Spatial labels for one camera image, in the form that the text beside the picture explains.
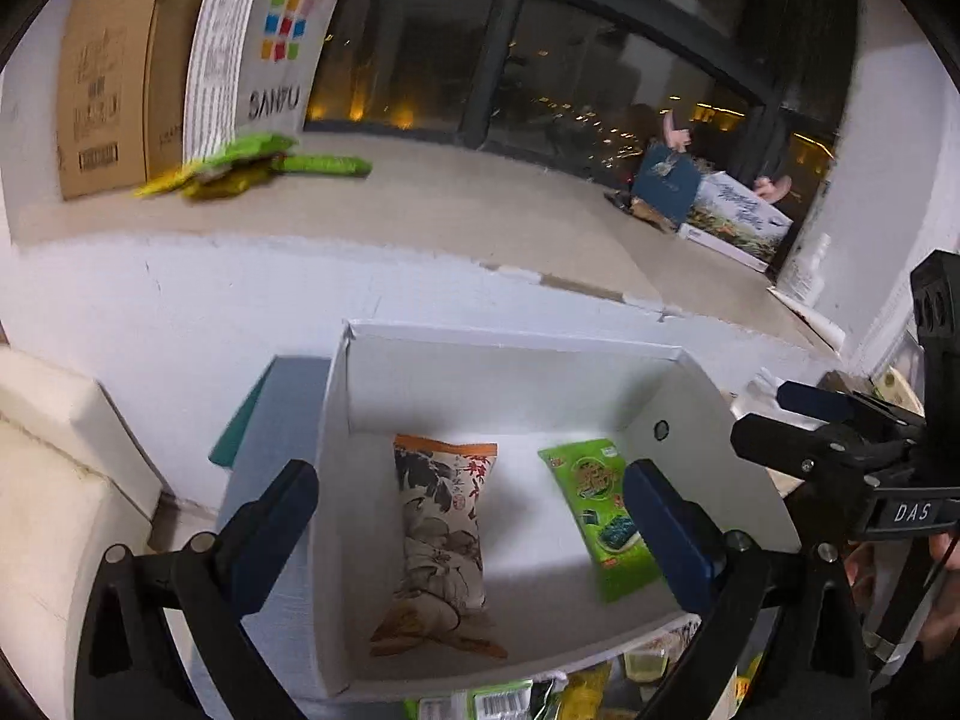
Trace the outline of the person's right hand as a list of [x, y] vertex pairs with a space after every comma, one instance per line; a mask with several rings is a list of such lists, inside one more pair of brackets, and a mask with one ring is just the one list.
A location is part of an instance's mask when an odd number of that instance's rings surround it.
[[[853, 590], [854, 606], [867, 617], [877, 616], [889, 606], [895, 571], [907, 554], [905, 544], [859, 544], [844, 559], [846, 577]], [[926, 661], [946, 655], [958, 637], [958, 533], [939, 533], [929, 539], [929, 554], [934, 566], [942, 564], [923, 601], [928, 613], [916, 631], [916, 642]]]

